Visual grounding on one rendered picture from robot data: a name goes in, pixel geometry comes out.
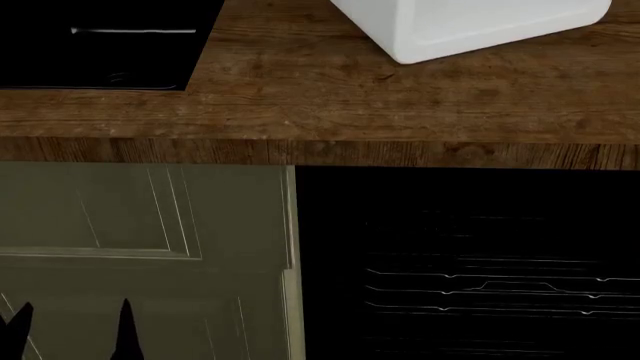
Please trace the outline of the wooden countertop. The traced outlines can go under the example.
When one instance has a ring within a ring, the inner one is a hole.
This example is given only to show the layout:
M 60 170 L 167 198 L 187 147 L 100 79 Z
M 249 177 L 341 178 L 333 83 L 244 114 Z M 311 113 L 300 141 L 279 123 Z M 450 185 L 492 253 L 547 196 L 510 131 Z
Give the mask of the wooden countertop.
M 227 0 L 183 92 L 1 90 L 0 161 L 640 170 L 640 0 L 416 65 L 328 2 Z

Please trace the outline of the olive green cabinet door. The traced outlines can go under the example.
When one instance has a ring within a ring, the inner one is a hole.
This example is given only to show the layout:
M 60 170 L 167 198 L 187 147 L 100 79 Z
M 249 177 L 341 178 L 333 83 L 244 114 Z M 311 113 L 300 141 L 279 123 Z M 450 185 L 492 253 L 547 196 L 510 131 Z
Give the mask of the olive green cabinet door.
M 22 360 L 306 360 L 291 167 L 0 162 L 0 317 Z

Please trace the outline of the black glass cooktop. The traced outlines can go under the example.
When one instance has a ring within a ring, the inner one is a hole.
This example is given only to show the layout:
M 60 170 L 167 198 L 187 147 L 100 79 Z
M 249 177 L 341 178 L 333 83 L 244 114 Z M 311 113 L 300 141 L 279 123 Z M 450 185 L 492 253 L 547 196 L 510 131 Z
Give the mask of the black glass cooktop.
M 0 0 L 0 89 L 186 89 L 225 0 Z

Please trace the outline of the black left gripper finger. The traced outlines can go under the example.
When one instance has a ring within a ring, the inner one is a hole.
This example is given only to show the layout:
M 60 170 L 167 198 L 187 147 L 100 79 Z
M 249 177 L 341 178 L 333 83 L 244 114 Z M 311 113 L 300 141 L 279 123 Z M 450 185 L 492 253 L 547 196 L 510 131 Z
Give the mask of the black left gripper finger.
M 26 302 L 8 323 L 0 317 L 0 360 L 22 360 L 33 311 L 31 303 Z
M 110 360 L 144 360 L 131 304 L 124 299 L 118 320 L 114 351 Z

